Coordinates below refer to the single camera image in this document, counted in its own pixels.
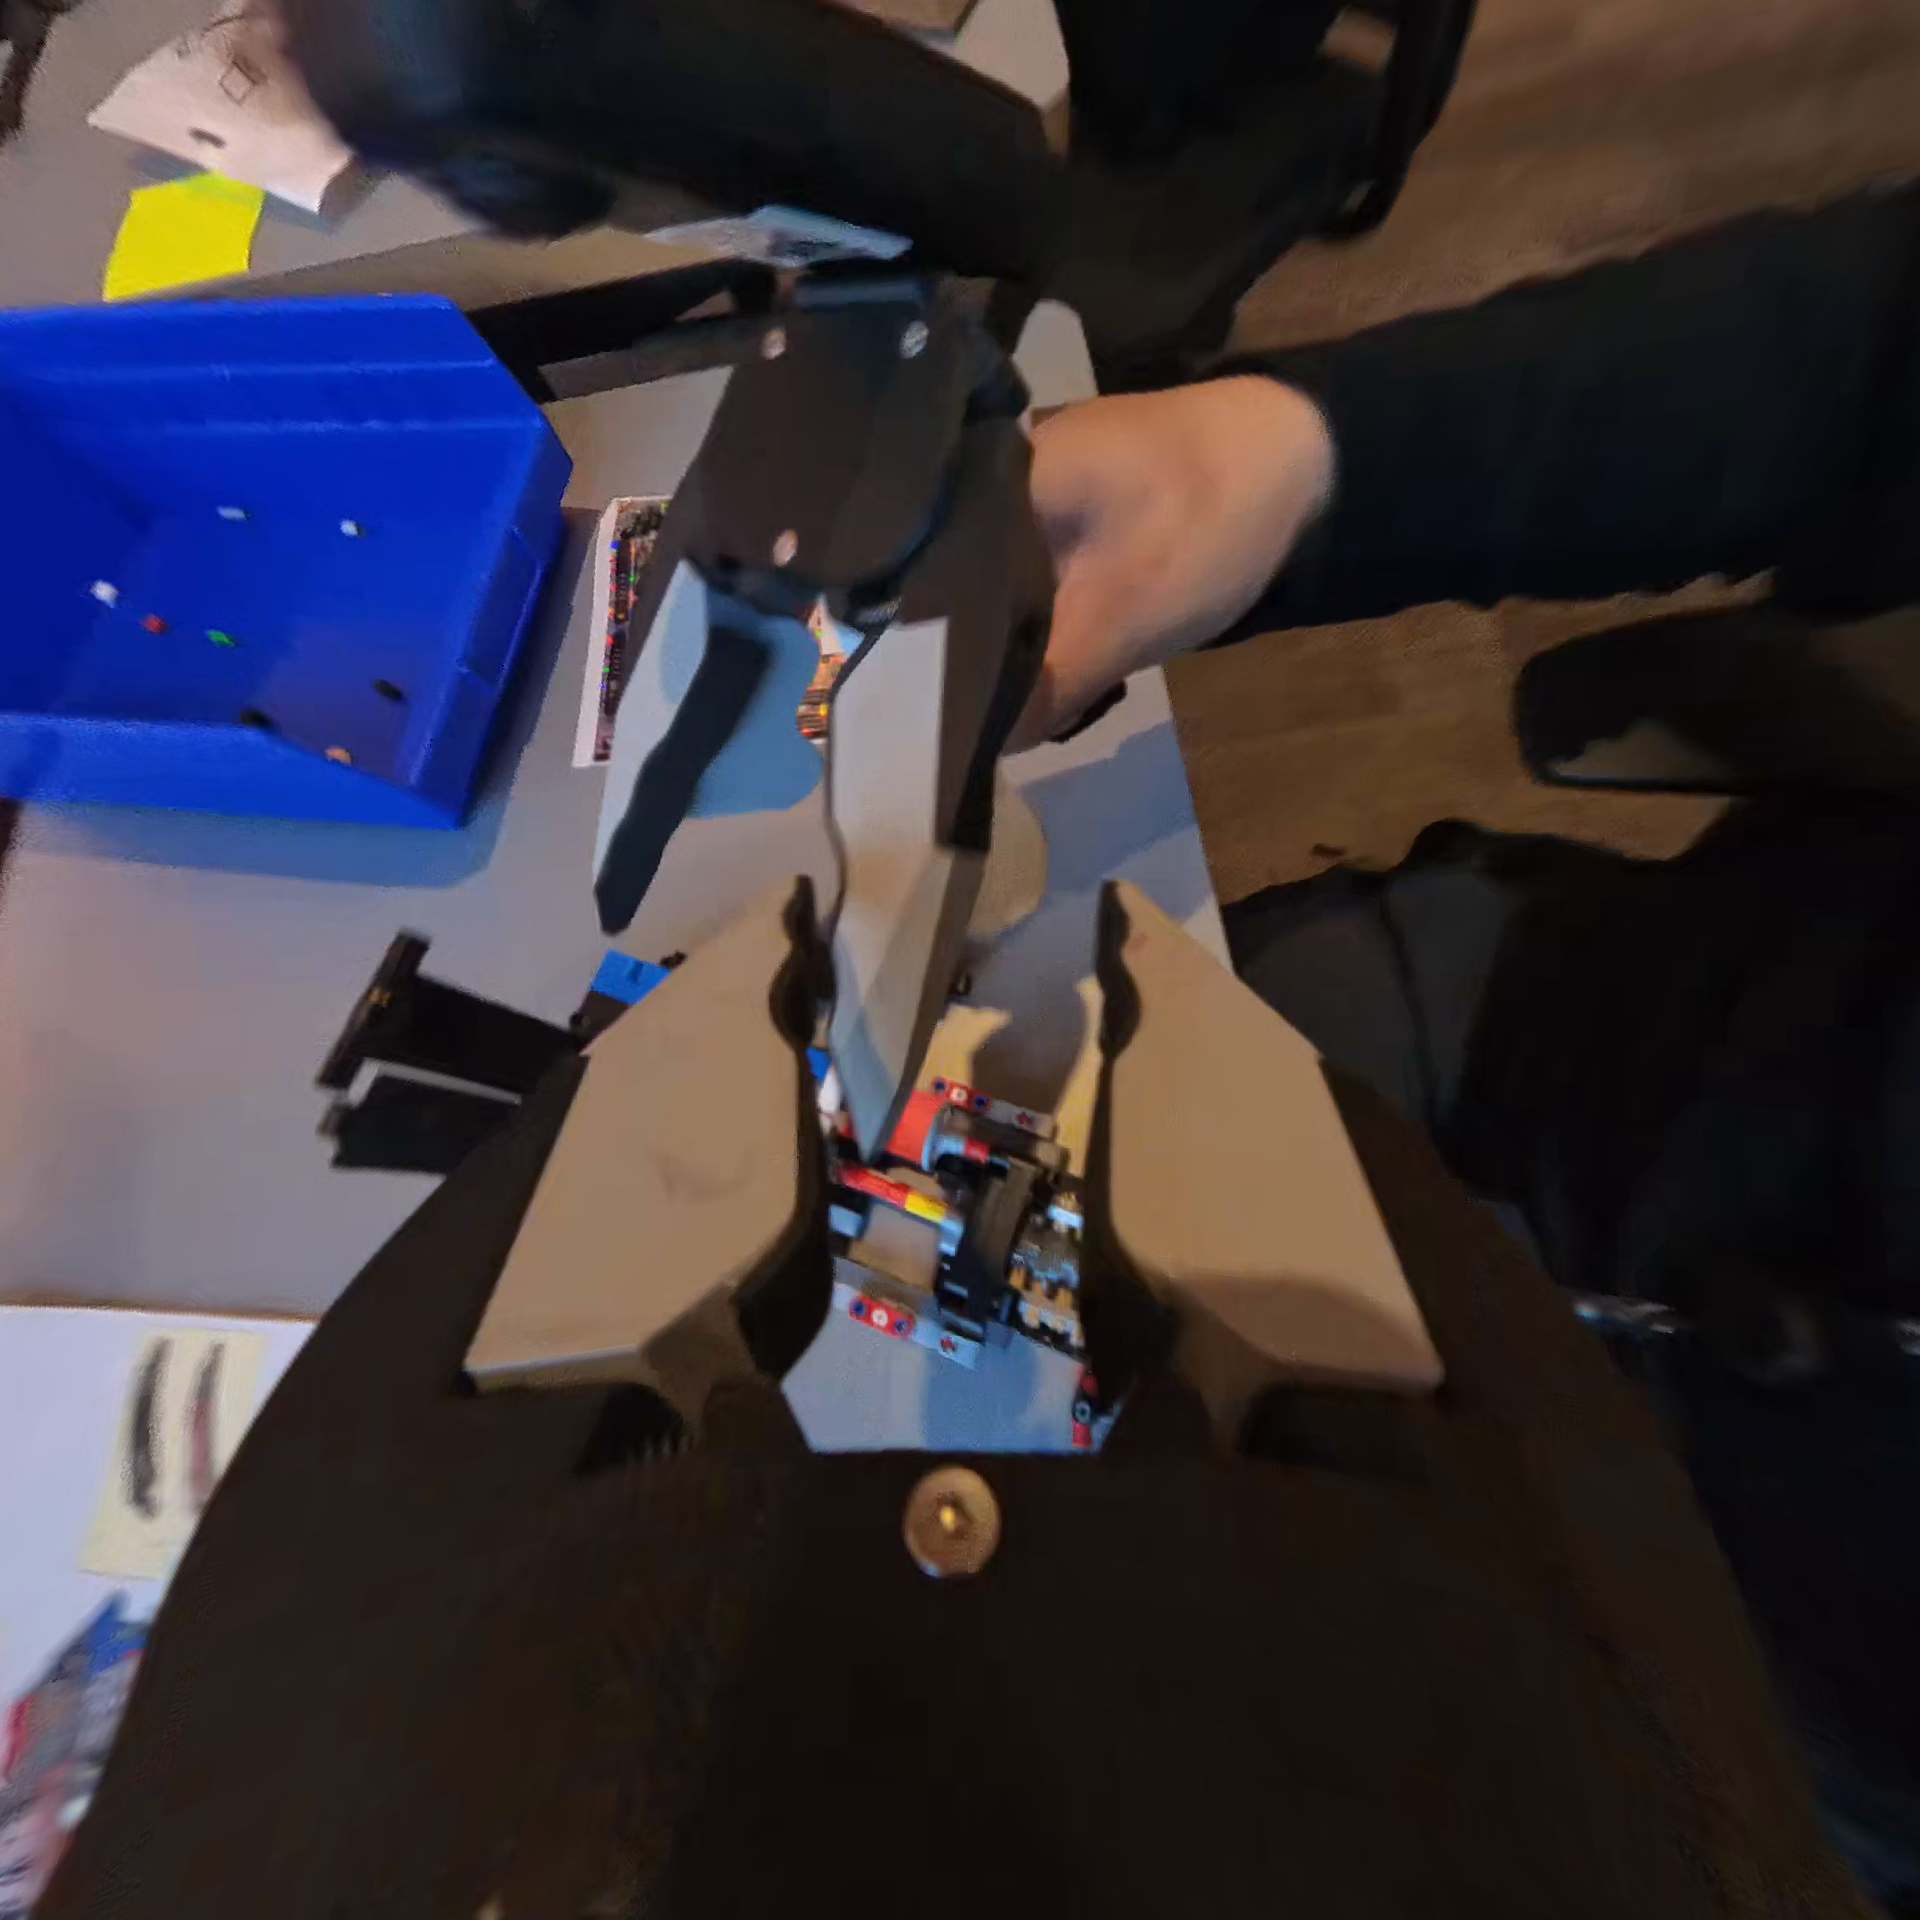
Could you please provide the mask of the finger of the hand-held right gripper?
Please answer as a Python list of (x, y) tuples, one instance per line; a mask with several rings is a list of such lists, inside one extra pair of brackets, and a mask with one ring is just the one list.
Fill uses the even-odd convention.
[(603, 933), (635, 920), (687, 823), (764, 807), (753, 728), (776, 690), (778, 648), (757, 615), (675, 565), (615, 709), (593, 851)]
[(874, 1159), (945, 1018), (995, 817), (995, 651), (955, 615), (899, 618), (832, 693), (825, 817), (840, 862), (828, 1045)]

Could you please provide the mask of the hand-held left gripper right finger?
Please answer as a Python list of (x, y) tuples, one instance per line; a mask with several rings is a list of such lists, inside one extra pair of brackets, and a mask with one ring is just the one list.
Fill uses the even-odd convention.
[(1173, 1381), (1235, 1441), (1280, 1389), (1432, 1398), (1445, 1362), (1322, 1053), (1127, 879), (1103, 887), (1092, 981), (1098, 1403)]

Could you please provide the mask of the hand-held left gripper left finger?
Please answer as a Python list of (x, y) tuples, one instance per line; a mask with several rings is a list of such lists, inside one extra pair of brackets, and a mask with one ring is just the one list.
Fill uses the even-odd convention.
[(784, 1382), (832, 1301), (831, 970), (797, 874), (587, 1045), (471, 1334), (479, 1389), (643, 1385), (700, 1418), (719, 1387)]

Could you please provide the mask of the toy brick car model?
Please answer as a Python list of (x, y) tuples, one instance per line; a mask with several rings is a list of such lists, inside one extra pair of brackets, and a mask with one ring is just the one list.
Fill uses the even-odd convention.
[(1087, 1203), (1055, 1118), (935, 1074), (861, 1159), (828, 1045), (807, 1058), (840, 1322), (976, 1381), (964, 1450), (1099, 1450), (1115, 1415), (1089, 1363)]

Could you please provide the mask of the person's right forearm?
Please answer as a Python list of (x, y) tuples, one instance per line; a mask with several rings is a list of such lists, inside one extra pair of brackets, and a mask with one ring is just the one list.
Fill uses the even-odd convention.
[(1336, 488), (1218, 645), (1760, 573), (1797, 617), (1915, 602), (1915, 179), (1231, 373), (1322, 408)]

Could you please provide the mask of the person's right hand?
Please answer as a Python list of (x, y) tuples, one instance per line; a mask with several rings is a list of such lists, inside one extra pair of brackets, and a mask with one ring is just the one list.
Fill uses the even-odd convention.
[(1266, 375), (1087, 400), (1041, 419), (1031, 451), (1057, 587), (1008, 752), (1220, 637), (1280, 575), (1337, 474), (1324, 414)]

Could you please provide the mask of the holographic sticker sheet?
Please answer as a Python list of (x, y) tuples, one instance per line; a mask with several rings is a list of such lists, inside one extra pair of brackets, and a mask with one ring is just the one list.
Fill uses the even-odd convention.
[[(635, 605), (650, 567), (669, 496), (615, 496), (594, 530), (593, 637), (583, 666), (583, 699), (571, 742), (571, 766), (591, 769), (611, 758), (615, 710), (641, 640), (635, 637)], [(825, 599), (807, 613), (807, 630), (818, 661), (797, 703), (797, 727), (818, 752), (825, 749), (831, 703), (859, 635), (832, 617)]]

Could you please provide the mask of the blue plastic bin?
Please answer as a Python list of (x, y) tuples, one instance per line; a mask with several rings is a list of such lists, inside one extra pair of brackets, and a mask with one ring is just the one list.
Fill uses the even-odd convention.
[(569, 471), (441, 298), (7, 311), (4, 800), (461, 824)]

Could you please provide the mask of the black office chair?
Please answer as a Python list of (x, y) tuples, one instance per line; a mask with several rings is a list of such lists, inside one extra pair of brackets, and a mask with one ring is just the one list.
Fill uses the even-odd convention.
[(1396, 205), (1449, 102), (1474, 1), (1059, 1), (1071, 216), (1048, 298), (1095, 386), (1216, 361), (1300, 241)]

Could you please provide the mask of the instruction booklet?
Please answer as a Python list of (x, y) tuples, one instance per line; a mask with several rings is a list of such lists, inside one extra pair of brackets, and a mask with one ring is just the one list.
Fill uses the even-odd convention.
[(161, 1601), (313, 1319), (4, 1304), (2, 1915), (106, 1773)]

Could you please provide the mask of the yellow paper note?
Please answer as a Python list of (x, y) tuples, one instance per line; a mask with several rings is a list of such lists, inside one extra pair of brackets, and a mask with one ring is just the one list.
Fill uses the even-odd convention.
[(121, 303), (248, 275), (265, 202), (259, 185), (216, 173), (135, 186), (104, 266), (104, 298)]

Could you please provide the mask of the white paper sheet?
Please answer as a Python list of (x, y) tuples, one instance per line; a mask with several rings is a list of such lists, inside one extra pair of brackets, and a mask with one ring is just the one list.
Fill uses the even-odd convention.
[(357, 173), (268, 1), (223, 3), (205, 25), (164, 40), (108, 89), (87, 126), (313, 216)]

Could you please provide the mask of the grey back table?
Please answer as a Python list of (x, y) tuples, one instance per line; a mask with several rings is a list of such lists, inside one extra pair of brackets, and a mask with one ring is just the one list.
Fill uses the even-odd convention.
[[(52, 27), (24, 129), (2, 157), (4, 305), (95, 301), (133, 194), (191, 173), (172, 152), (95, 127), (89, 114), (138, 61), (223, 8), (91, 1)], [(444, 297), (522, 361), (529, 346), (580, 355), (618, 346), (623, 328), (728, 315), (736, 301), (700, 275), (716, 264), (707, 251), (625, 227), (554, 243), (497, 237), (352, 159), (315, 207), (264, 201), (236, 289), (191, 285), (173, 297)]]

